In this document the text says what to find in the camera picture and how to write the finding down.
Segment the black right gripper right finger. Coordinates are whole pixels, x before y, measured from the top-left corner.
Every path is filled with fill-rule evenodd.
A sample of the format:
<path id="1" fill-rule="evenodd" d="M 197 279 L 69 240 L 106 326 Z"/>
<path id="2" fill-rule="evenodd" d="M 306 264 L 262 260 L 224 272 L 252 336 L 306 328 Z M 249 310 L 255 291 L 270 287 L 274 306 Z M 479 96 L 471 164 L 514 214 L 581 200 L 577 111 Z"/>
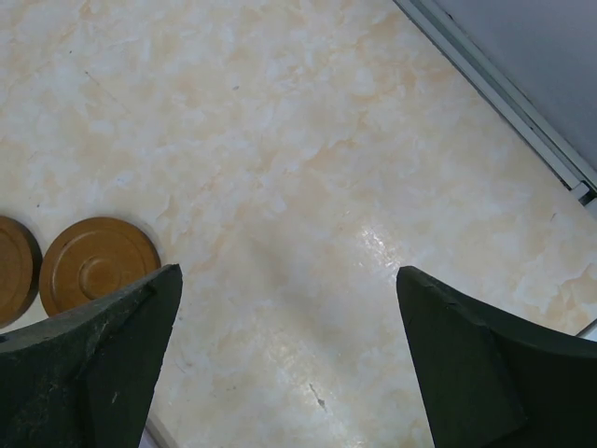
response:
<path id="1" fill-rule="evenodd" d="M 399 269 L 396 293 L 436 447 L 593 447 L 596 344 Z"/>

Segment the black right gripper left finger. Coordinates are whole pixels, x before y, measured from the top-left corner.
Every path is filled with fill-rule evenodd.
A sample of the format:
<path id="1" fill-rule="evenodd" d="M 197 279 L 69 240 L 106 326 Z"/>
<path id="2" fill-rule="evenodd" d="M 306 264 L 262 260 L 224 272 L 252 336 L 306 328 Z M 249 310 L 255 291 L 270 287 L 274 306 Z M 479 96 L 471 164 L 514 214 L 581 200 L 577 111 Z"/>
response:
<path id="1" fill-rule="evenodd" d="M 2 334 L 2 446 L 138 446 L 181 297 L 181 268 L 166 265 Z"/>

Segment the dark brown wooden coaster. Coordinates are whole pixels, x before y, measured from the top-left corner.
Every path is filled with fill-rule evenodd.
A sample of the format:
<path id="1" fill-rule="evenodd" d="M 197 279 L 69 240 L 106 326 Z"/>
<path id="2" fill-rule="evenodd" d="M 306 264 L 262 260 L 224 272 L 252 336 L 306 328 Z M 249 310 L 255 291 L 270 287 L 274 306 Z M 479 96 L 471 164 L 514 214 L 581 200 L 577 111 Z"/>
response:
<path id="1" fill-rule="evenodd" d="M 100 299 L 161 266 L 138 227 L 113 217 L 83 219 L 52 242 L 43 259 L 39 295 L 49 316 Z"/>

